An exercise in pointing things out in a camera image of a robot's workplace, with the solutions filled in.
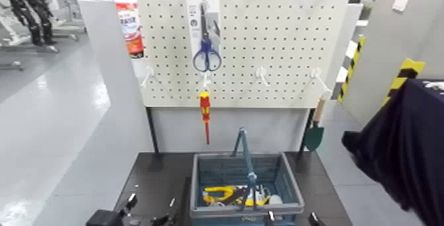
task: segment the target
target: hazard stripe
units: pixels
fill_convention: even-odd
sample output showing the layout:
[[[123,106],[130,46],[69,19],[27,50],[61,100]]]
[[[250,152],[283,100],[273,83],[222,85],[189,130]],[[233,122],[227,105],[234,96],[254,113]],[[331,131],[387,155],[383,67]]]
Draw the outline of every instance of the hazard stripe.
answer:
[[[415,79],[416,76],[421,73],[425,64],[425,62],[405,59],[404,62],[402,62],[398,75],[393,79],[387,96],[384,98],[383,106],[399,91],[399,88],[401,88],[407,79]]]
[[[346,77],[346,81],[341,86],[341,91],[339,92],[338,101],[342,102],[344,101],[344,95],[347,93],[348,90],[348,84],[350,82],[350,79],[353,77],[354,68],[359,61],[359,57],[361,56],[361,49],[364,46],[365,43],[365,37],[361,36],[359,37],[359,42],[357,43],[357,48],[355,55],[353,56],[352,61],[350,62],[350,66],[348,67],[348,73]]]

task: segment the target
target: pegboard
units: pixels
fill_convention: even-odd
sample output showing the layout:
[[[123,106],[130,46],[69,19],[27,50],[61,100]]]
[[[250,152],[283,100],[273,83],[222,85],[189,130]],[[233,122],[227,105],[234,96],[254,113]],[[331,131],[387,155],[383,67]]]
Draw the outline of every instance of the pegboard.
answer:
[[[313,108],[322,93],[348,0],[220,0],[223,64],[209,77],[212,107]],[[192,65],[186,0],[139,0],[144,62],[155,77],[146,106],[199,106],[203,77]],[[267,87],[256,70],[267,71]]]

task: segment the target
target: table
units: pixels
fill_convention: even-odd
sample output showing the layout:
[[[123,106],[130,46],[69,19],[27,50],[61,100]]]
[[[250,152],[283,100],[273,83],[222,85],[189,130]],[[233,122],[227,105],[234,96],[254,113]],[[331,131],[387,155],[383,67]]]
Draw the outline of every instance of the table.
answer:
[[[135,192],[139,202],[131,214],[141,219],[141,226],[151,226],[150,219],[168,213],[169,203],[175,198],[180,218],[177,225],[190,225],[189,187],[193,155],[140,153],[116,208]],[[305,210],[296,219],[296,225],[309,226],[307,218],[314,211],[327,226],[352,226],[318,155],[305,152],[299,160],[297,153],[286,155],[305,201]]]

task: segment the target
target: can label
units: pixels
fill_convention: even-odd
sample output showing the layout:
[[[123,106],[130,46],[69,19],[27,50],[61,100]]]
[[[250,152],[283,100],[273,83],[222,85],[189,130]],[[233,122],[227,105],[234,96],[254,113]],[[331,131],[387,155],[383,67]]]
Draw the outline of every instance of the can label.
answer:
[[[129,55],[143,57],[143,42],[137,3],[116,3]]]

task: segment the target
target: screwdriver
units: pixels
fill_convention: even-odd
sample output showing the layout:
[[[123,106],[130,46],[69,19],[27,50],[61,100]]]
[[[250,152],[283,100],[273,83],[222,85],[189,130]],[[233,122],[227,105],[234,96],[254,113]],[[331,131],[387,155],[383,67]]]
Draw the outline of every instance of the screwdriver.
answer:
[[[200,109],[202,111],[202,121],[205,124],[205,136],[209,145],[209,93],[204,91],[200,93]]]

